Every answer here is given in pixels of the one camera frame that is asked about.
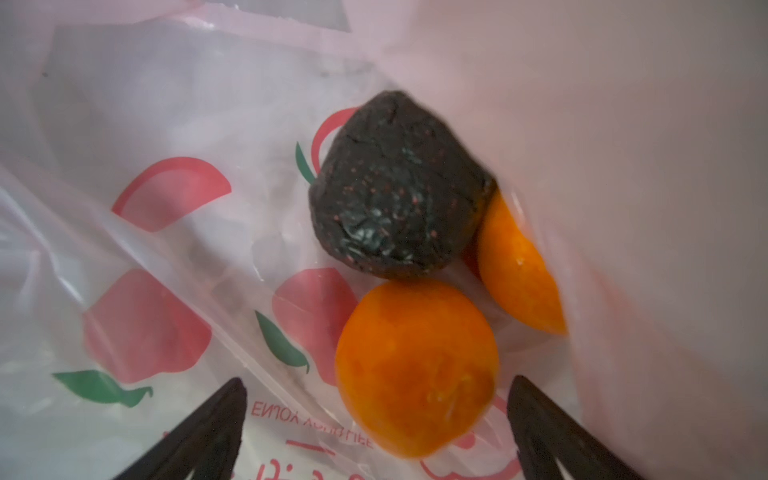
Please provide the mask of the pink plastic bag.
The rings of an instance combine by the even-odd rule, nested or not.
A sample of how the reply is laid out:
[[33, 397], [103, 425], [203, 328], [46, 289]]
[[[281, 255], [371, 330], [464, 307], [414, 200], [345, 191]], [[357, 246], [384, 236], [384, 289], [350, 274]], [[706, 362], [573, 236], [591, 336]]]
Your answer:
[[[421, 461], [327, 382], [376, 281], [308, 211], [342, 122], [389, 89], [496, 176], [569, 327], [443, 270], [501, 369]], [[765, 2], [2, 3], [3, 478], [115, 478], [235, 377], [237, 479], [520, 479], [517, 376], [645, 478], [766, 477]]]

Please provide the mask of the orange fruit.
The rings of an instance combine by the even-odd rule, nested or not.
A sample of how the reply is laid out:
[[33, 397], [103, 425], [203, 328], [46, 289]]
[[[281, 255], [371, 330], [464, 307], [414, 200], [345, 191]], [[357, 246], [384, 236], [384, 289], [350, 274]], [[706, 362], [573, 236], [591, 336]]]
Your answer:
[[379, 447], [405, 459], [428, 457], [470, 431], [492, 403], [499, 368], [484, 314], [435, 279], [372, 289], [335, 352], [349, 415]]
[[565, 335], [556, 282], [498, 192], [489, 202], [476, 240], [480, 278], [496, 303], [531, 328]]

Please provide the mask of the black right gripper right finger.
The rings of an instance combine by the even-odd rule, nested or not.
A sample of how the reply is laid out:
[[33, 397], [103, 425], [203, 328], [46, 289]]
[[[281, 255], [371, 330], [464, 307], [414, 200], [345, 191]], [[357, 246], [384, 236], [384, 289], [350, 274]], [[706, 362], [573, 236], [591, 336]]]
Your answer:
[[642, 479], [524, 376], [511, 384], [507, 418], [527, 479]]

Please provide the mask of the dark avocado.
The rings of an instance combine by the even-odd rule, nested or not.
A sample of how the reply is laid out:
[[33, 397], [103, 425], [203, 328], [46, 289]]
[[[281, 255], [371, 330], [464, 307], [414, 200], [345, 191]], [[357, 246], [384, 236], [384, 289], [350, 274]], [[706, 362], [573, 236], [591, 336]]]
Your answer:
[[471, 243], [496, 182], [451, 129], [384, 91], [340, 129], [309, 189], [314, 234], [350, 268], [424, 277]]

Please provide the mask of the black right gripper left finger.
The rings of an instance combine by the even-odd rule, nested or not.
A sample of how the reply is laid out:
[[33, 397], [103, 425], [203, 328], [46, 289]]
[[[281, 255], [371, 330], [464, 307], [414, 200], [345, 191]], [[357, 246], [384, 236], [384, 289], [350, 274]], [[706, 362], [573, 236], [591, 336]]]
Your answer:
[[115, 480], [228, 480], [242, 443], [247, 390], [227, 381]]

